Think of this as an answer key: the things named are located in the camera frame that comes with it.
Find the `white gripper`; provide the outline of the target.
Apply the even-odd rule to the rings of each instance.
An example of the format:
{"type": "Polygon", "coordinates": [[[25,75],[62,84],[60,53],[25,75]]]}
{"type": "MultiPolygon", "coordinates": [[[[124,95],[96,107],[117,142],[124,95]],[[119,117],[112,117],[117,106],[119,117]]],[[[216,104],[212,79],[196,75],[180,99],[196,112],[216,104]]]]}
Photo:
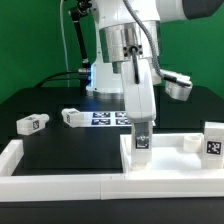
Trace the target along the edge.
{"type": "Polygon", "coordinates": [[[148,60],[138,60],[137,64],[140,79],[138,84],[134,80],[133,62],[121,63],[124,104],[129,122],[135,123],[135,147],[149,149],[151,143],[151,123],[149,121],[156,119],[154,90],[148,60]]]}

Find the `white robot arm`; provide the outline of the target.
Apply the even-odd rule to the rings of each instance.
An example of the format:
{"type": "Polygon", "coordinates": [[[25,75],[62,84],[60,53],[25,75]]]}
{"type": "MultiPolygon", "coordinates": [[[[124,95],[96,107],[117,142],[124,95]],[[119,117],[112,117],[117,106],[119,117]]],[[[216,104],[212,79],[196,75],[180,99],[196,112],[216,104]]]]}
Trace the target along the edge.
{"type": "Polygon", "coordinates": [[[168,94],[185,101],[190,78],[163,70],[159,64],[158,26],[163,22],[212,16],[224,0],[77,0],[70,10],[75,25],[92,14],[97,56],[90,63],[84,45],[83,63],[90,69],[86,90],[98,97],[124,97],[132,124],[132,147],[151,148],[156,105],[153,86],[166,82],[168,94]]]}

